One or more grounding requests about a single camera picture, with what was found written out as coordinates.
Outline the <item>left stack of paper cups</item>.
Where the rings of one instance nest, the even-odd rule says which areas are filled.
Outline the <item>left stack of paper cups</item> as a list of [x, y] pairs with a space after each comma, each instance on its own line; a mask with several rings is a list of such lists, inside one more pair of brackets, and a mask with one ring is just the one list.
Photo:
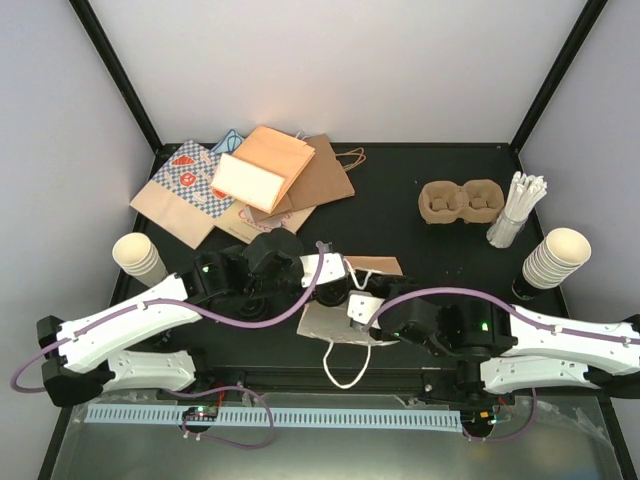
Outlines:
[[143, 233], [129, 233], [112, 248], [112, 258], [129, 276], [147, 287], [162, 282], [168, 271], [156, 246]]

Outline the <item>blue checkered paper bag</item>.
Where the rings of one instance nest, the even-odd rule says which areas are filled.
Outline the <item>blue checkered paper bag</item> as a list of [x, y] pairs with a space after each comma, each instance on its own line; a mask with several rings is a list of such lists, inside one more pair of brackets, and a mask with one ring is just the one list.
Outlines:
[[234, 199], [211, 186], [220, 157], [189, 140], [161, 166], [131, 200], [138, 213], [197, 248]]

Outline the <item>black frame post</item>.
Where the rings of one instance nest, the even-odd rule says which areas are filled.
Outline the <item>black frame post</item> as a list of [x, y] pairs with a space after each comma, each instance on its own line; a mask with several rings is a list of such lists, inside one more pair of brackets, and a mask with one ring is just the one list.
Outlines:
[[70, 0], [69, 4], [111, 76], [111, 79], [150, 149], [154, 154], [157, 154], [162, 149], [163, 142], [156, 132], [91, 3], [88, 0]]
[[511, 152], [519, 154], [526, 145], [607, 4], [607, 0], [585, 2], [509, 144]]

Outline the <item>cardboard cup carrier stack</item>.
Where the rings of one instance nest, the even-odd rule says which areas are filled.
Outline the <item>cardboard cup carrier stack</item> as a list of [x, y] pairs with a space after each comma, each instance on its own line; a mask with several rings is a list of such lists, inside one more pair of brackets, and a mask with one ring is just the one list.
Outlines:
[[473, 224], [493, 223], [505, 206], [501, 187], [489, 179], [427, 183], [418, 198], [421, 217], [427, 224], [451, 224], [457, 220]]

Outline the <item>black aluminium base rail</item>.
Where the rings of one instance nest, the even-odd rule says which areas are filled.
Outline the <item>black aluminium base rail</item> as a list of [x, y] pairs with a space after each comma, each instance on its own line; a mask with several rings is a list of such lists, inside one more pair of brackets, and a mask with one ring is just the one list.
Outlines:
[[464, 384], [454, 369], [381, 369], [369, 368], [355, 379], [354, 369], [339, 368], [328, 376], [323, 368], [276, 368], [218, 366], [204, 374], [211, 386], [240, 385], [259, 393], [371, 394], [416, 397], [435, 404], [488, 408], [503, 401], [512, 402], [511, 394], [491, 394], [477, 382]]

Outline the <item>black cup lid stack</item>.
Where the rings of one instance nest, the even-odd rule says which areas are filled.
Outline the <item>black cup lid stack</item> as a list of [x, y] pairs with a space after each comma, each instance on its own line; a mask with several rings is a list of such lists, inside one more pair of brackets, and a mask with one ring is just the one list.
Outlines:
[[269, 302], [264, 298], [248, 299], [237, 309], [239, 318], [244, 321], [262, 321], [269, 315]]

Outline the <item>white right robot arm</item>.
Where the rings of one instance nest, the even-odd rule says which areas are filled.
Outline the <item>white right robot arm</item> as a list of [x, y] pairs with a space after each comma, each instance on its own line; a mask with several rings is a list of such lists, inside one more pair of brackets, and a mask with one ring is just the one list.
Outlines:
[[382, 300], [364, 329], [419, 345], [472, 368], [457, 396], [572, 386], [619, 399], [639, 397], [639, 318], [597, 323], [549, 316], [478, 290], [425, 288]]

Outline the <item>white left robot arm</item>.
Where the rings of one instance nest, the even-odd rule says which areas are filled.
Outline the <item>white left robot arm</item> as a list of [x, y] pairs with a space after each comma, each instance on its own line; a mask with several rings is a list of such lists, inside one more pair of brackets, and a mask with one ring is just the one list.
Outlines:
[[275, 326], [307, 303], [338, 307], [357, 290], [385, 296], [408, 277], [356, 269], [323, 245], [306, 255], [300, 240], [277, 228], [246, 246], [200, 254], [187, 269], [102, 313], [36, 324], [45, 361], [44, 390], [58, 407], [72, 407], [112, 390], [159, 388], [193, 399], [214, 388], [213, 372], [194, 348], [135, 352], [133, 346], [203, 318], [242, 329]]

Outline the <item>folded orange paper bag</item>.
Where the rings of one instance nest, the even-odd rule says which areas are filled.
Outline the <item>folded orange paper bag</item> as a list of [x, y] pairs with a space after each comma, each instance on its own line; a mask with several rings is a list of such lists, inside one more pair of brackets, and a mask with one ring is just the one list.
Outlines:
[[305, 141], [258, 126], [233, 153], [220, 156], [210, 186], [271, 214], [314, 155]]

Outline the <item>dark brown paper bag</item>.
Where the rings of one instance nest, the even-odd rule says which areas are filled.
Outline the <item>dark brown paper bag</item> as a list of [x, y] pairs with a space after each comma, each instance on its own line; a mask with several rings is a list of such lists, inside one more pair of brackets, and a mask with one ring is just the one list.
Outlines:
[[291, 210], [299, 211], [354, 196], [355, 189], [347, 172], [366, 160], [364, 148], [336, 154], [325, 134], [309, 137], [305, 142], [315, 153], [287, 192]]

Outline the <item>right stack of paper cups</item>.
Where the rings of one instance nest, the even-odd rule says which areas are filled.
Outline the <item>right stack of paper cups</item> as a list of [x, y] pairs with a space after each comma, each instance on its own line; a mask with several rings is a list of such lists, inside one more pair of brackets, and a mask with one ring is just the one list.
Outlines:
[[591, 257], [587, 238], [570, 228], [552, 230], [524, 260], [512, 283], [521, 300], [530, 300], [558, 287]]

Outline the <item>light blue paper bag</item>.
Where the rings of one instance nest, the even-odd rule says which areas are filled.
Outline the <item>light blue paper bag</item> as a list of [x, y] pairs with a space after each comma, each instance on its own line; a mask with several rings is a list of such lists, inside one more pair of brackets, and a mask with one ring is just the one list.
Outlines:
[[214, 155], [228, 153], [232, 154], [243, 142], [245, 138], [235, 129], [230, 129], [226, 135], [213, 147], [210, 152]]

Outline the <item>orange kraft paper bag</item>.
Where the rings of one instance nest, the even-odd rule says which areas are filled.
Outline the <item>orange kraft paper bag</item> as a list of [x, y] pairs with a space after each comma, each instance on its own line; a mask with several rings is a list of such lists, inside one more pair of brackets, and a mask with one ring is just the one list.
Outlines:
[[[327, 350], [322, 358], [323, 370], [329, 381], [339, 389], [348, 390], [354, 387], [364, 376], [375, 347], [388, 347], [398, 340], [380, 340], [373, 337], [377, 330], [371, 328], [367, 333], [360, 330], [371, 315], [381, 306], [381, 300], [373, 300], [373, 293], [366, 293], [366, 287], [374, 284], [375, 274], [401, 276], [400, 264], [395, 257], [347, 256], [344, 258], [348, 276], [346, 299], [337, 306], [322, 305], [319, 300], [308, 304], [298, 323], [296, 333], [299, 336], [322, 340], [327, 343]], [[328, 359], [336, 345], [355, 345], [366, 349], [364, 364], [350, 383], [340, 383], [331, 373]]]

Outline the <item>cup of white straws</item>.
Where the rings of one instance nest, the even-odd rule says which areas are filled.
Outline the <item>cup of white straws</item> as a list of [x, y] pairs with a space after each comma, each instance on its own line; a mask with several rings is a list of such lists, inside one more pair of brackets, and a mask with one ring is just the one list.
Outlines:
[[543, 176], [516, 171], [512, 177], [505, 206], [487, 231], [491, 246], [506, 249], [511, 246], [535, 205], [546, 196], [547, 182]]

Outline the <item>left black frame post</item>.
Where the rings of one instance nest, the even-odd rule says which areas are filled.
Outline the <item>left black frame post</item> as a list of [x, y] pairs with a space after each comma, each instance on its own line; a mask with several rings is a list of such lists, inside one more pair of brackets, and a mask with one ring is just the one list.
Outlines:
[[69, 4], [111, 76], [111, 79], [150, 149], [154, 154], [157, 154], [162, 149], [163, 142], [156, 132], [91, 3], [88, 0], [70, 0]]

